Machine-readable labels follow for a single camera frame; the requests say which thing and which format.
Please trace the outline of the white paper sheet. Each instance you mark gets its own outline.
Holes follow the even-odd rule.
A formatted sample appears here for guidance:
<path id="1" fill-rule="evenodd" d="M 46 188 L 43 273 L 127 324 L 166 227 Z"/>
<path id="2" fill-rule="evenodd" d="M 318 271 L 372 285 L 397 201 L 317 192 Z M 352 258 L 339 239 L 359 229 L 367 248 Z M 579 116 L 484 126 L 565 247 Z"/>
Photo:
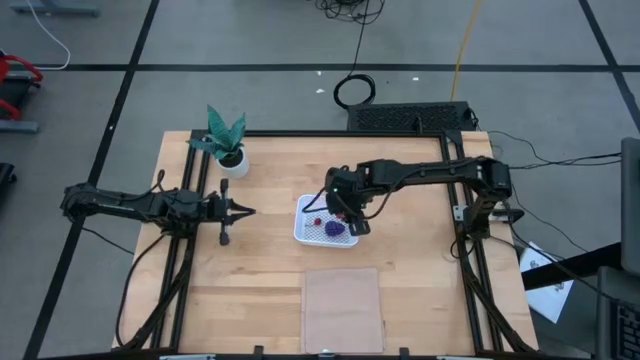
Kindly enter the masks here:
<path id="1" fill-rule="evenodd" d="M 554 258 L 544 252 L 535 243 L 529 242 L 520 255 L 519 268 L 526 271 L 549 265 Z M 558 284 L 526 291 L 526 298 L 531 309 L 552 323 L 557 323 L 569 296 L 574 281 L 568 280 Z"/>

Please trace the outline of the black beam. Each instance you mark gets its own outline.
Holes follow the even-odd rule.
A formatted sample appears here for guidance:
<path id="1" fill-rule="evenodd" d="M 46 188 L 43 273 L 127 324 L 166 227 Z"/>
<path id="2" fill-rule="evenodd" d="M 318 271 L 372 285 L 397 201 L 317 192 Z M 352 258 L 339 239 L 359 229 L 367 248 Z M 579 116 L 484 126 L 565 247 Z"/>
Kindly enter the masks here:
<path id="1" fill-rule="evenodd" d="M 601 267 L 622 269 L 620 242 L 527 270 L 522 280 L 526 290 L 533 290 L 593 276 Z"/>

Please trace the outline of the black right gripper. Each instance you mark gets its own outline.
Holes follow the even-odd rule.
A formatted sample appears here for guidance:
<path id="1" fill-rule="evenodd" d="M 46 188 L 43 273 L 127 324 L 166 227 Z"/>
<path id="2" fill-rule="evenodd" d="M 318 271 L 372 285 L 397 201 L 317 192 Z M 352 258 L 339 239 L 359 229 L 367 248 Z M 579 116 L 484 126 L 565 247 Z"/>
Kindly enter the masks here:
<path id="1" fill-rule="evenodd" d="M 358 189 L 360 174 L 347 166 L 331 167 L 325 177 L 326 205 L 333 214 L 344 214 L 345 223 L 352 236 L 368 235 L 371 232 L 364 209 L 371 197 Z"/>

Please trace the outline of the grey cabinet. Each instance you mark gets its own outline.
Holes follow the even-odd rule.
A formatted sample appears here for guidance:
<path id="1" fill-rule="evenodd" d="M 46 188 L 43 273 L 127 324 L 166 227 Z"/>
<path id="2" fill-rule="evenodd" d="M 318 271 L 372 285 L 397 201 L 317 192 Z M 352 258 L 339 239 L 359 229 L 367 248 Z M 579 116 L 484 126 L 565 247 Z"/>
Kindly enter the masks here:
<path id="1" fill-rule="evenodd" d="M 621 142 L 621 263 L 640 276 L 640 139 Z"/>

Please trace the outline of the artificial plant in white pot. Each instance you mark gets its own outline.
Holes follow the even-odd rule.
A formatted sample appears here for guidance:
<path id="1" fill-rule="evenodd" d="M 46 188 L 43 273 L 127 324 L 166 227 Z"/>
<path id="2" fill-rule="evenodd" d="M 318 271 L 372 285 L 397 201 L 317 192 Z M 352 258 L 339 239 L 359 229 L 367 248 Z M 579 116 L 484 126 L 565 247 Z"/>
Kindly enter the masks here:
<path id="1" fill-rule="evenodd" d="M 246 132 L 246 117 L 243 113 L 228 127 L 220 113 L 207 106 L 207 133 L 188 144 L 203 153 L 212 155 L 228 178 L 244 177 L 249 171 L 249 160 L 242 143 Z"/>

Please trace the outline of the white perforated plastic basket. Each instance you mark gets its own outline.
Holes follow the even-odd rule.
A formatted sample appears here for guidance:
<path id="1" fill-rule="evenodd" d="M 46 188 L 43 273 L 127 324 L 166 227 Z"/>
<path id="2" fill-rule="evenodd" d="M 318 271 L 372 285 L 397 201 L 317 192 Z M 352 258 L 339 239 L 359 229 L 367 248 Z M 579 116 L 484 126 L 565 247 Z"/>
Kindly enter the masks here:
<path id="1" fill-rule="evenodd" d="M 322 224 L 307 226 L 307 223 L 313 218 L 321 218 Z M 337 237 L 327 236 L 324 231 L 327 221 L 342 222 L 346 227 L 345 232 Z M 327 210 L 324 195 L 316 197 L 310 194 L 302 195 L 298 199 L 294 238 L 304 245 L 334 248 L 352 248 L 359 242 L 357 237 L 350 234 L 347 224 Z"/>

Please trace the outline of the red and black cart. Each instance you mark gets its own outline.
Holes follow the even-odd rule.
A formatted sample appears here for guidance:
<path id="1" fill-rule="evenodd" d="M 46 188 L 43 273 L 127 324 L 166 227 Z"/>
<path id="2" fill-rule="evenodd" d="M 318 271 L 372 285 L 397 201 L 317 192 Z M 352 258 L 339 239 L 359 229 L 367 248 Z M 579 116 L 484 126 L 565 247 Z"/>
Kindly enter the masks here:
<path id="1" fill-rule="evenodd" d="M 11 75 L 11 64 L 22 65 L 31 76 Z M 22 106 L 29 90 L 41 87 L 42 73 L 30 62 L 0 50 L 0 132 L 31 133 L 39 131 L 37 122 L 22 119 Z"/>

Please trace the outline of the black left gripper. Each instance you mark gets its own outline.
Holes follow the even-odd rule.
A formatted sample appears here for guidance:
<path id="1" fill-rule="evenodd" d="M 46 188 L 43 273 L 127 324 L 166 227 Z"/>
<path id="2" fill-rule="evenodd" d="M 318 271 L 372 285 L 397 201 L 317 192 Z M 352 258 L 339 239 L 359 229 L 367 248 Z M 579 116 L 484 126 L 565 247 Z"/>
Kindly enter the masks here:
<path id="1" fill-rule="evenodd" d="M 240 205 L 228 197 L 229 180 L 220 180 L 220 189 L 208 194 L 204 204 L 206 208 L 205 222 L 220 224 L 219 244 L 226 246 L 230 243 L 228 228 L 235 222 L 255 214 L 256 210 Z M 229 214 L 229 211 L 241 212 Z"/>

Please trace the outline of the translucent pinkish container lid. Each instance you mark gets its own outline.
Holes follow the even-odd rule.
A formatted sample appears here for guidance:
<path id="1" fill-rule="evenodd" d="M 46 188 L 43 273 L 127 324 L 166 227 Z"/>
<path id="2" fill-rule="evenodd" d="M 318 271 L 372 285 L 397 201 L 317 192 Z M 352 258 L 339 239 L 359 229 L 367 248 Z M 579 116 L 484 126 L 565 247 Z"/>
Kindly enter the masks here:
<path id="1" fill-rule="evenodd" d="M 301 294 L 301 351 L 381 354 L 385 349 L 376 268 L 310 270 Z"/>

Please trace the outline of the dark grey equipment case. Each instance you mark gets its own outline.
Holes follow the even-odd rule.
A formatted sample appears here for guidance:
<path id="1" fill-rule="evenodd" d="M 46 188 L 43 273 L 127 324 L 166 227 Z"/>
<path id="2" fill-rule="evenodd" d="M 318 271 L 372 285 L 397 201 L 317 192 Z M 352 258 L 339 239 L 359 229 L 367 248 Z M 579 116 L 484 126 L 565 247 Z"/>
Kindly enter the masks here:
<path id="1" fill-rule="evenodd" d="M 596 360 L 640 360 L 640 278 L 598 270 Z"/>

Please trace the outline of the grey metal floor foot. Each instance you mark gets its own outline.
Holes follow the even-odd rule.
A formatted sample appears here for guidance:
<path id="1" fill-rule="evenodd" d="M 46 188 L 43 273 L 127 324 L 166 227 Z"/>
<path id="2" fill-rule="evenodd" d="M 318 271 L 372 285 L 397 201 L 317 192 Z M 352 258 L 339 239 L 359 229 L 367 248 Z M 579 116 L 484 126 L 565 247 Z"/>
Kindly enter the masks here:
<path id="1" fill-rule="evenodd" d="M 13 0 L 9 8 L 16 13 L 33 11 L 36 14 L 90 17 L 99 17 L 101 14 L 97 6 L 81 4 L 73 0 Z"/>

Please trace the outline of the black perforated equipment case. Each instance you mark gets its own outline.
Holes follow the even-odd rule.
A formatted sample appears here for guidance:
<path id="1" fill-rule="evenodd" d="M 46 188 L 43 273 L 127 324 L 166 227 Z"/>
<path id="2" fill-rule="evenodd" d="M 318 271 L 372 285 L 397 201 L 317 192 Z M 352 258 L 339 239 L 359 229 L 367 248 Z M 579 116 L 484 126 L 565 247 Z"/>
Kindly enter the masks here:
<path id="1" fill-rule="evenodd" d="M 478 119 L 466 101 L 364 104 L 348 109 L 350 131 L 475 131 Z"/>

